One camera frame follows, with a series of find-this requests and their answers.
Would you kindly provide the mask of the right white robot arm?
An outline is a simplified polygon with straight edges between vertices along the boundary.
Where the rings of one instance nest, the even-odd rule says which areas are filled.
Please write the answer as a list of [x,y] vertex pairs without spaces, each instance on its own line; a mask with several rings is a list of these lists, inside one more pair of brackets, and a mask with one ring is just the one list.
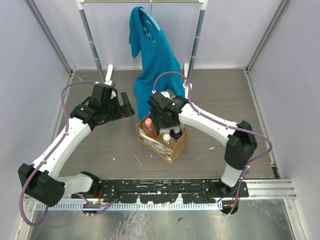
[[147,104],[157,130],[189,125],[225,146],[226,166],[219,179],[219,191],[223,196],[231,197],[237,191],[241,174],[258,147],[255,136],[249,133],[252,130],[250,123],[243,120],[238,124],[218,118],[182,96],[170,99],[159,91],[147,100]]

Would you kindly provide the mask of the blue orange spray bottle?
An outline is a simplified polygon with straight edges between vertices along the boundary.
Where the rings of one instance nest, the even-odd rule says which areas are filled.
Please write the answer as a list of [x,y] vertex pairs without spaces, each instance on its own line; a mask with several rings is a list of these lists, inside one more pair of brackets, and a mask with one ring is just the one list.
[[178,139],[183,135],[183,131],[179,126],[175,126],[171,131],[170,131],[171,137],[177,142]]

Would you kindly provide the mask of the pink cap peach bottle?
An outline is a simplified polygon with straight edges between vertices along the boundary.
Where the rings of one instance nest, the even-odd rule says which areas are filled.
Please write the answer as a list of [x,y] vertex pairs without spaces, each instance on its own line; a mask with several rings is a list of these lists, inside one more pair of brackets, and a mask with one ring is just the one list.
[[153,121],[151,118],[146,118],[142,124],[142,129],[145,132],[145,135],[149,138],[152,138],[154,140],[157,139],[157,132],[155,130]]

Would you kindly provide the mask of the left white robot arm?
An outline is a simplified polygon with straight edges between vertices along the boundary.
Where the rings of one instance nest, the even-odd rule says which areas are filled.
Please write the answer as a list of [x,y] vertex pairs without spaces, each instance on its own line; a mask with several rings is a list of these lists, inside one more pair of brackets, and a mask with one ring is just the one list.
[[84,193],[88,198],[97,197],[101,190],[97,176],[82,171],[61,177],[60,172],[72,152],[95,127],[134,114],[126,92],[118,93],[108,84],[94,83],[91,96],[67,116],[65,127],[47,150],[32,164],[24,163],[19,167],[23,194],[48,207],[77,193]]

